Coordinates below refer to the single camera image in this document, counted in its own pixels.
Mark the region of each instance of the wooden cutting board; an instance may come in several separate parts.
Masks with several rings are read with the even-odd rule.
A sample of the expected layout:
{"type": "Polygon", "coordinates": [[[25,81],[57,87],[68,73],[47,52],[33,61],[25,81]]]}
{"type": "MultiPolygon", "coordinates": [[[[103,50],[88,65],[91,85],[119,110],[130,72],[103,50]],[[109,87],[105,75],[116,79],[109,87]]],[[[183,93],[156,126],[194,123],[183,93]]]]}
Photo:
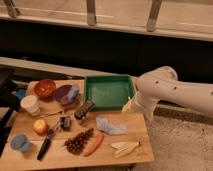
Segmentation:
{"type": "MultiPolygon", "coordinates": [[[[70,115],[72,118],[70,131],[57,132],[43,160],[38,161],[36,157],[44,140],[44,136],[38,136],[32,130],[32,126],[35,120],[39,117],[31,117],[28,113],[20,109],[20,111],[17,113],[12,130],[8,137],[7,144],[0,158],[0,170],[42,170],[53,168],[74,168],[86,166],[133,164],[150,162],[154,160],[143,114],[121,114],[120,111],[89,112],[87,114],[85,122],[82,125],[79,125],[73,118],[73,112],[82,104],[84,81],[66,80],[55,82],[57,84],[57,87],[64,84],[73,83],[77,83],[80,87],[80,92],[76,103],[65,107],[67,108],[66,114],[70,115]],[[94,136],[89,140],[88,144],[85,146],[85,149],[90,147],[90,145],[95,141],[97,134],[99,133],[95,122],[95,118],[97,116],[107,118],[112,124],[126,124],[126,134],[118,136],[106,135],[103,143],[98,148],[98,150],[89,157],[84,157],[82,154],[73,155],[67,152],[66,148],[62,147],[65,140],[74,137],[79,132],[85,131],[88,128],[94,128],[94,136]],[[10,142],[12,138],[18,133],[26,134],[28,139],[30,140],[31,150],[29,152],[20,153],[10,148],[10,142]],[[119,141],[140,141],[141,146],[138,147],[133,153],[116,159],[113,157],[115,149],[110,146],[110,143],[119,141]]],[[[28,95],[34,94],[33,87],[35,84],[36,82],[31,82],[29,84],[27,89],[28,95]]],[[[64,108],[54,100],[40,100],[39,104],[41,107],[41,114],[59,111],[64,108]]],[[[58,121],[59,115],[49,116],[45,119],[51,127],[58,121]]]]}

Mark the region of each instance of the banana peel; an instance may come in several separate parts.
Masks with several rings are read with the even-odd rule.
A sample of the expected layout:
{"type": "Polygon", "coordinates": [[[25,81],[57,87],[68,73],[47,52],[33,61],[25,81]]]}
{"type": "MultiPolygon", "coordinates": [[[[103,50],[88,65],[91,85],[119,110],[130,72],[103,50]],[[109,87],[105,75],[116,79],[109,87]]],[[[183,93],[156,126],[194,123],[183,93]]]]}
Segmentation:
{"type": "Polygon", "coordinates": [[[140,146],[140,142],[118,142],[112,143],[111,146],[117,149],[114,153],[114,157],[120,158],[132,153],[136,147],[140,146]]]}

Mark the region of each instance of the cup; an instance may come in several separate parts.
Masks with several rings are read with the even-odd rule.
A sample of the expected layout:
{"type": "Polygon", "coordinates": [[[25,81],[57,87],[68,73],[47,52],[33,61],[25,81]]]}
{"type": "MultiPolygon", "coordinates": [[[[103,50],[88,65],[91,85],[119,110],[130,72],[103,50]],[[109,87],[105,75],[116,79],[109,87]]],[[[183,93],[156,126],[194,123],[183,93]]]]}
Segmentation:
{"type": "Polygon", "coordinates": [[[40,112],[38,98],[35,95],[28,95],[24,97],[21,100],[21,107],[32,116],[36,116],[40,112]]]}
{"type": "Polygon", "coordinates": [[[30,150],[30,142],[26,135],[18,134],[12,139],[10,147],[20,152],[27,152],[30,150]]]}

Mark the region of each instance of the tray rim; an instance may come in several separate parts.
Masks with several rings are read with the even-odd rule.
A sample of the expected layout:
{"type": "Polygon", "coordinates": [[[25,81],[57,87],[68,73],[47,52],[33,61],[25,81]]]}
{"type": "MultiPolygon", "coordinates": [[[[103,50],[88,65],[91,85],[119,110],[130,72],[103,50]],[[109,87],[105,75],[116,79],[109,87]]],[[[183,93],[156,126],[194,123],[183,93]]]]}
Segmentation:
{"type": "MultiPolygon", "coordinates": [[[[121,75],[95,75],[95,76],[86,76],[84,78],[84,95],[83,95],[83,102],[86,102],[86,100],[88,100],[89,98],[86,97],[86,91],[87,91],[87,83],[88,83],[88,79],[89,78],[112,78],[112,77],[124,77],[127,78],[128,80],[128,84],[130,85],[131,89],[132,89],[132,97],[135,94],[135,88],[134,88],[134,84],[133,84],[133,80],[131,79],[131,76],[128,74],[121,74],[121,75]]],[[[111,110],[111,109],[121,109],[122,106],[95,106],[92,111],[101,111],[101,110],[111,110]]]]}

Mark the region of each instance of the bowl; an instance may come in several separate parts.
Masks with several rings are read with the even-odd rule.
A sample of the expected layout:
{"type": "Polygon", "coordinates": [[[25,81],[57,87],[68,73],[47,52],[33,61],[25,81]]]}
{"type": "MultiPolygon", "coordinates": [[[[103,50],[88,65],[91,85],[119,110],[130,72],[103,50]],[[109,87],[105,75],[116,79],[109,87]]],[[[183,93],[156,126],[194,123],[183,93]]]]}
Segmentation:
{"type": "Polygon", "coordinates": [[[54,92],[53,98],[61,105],[67,105],[74,102],[78,92],[79,86],[77,84],[67,84],[57,88],[54,92]]]}
{"type": "Polygon", "coordinates": [[[56,84],[51,79],[43,79],[39,81],[34,87],[34,92],[42,99],[52,97],[55,90],[56,84]]]}

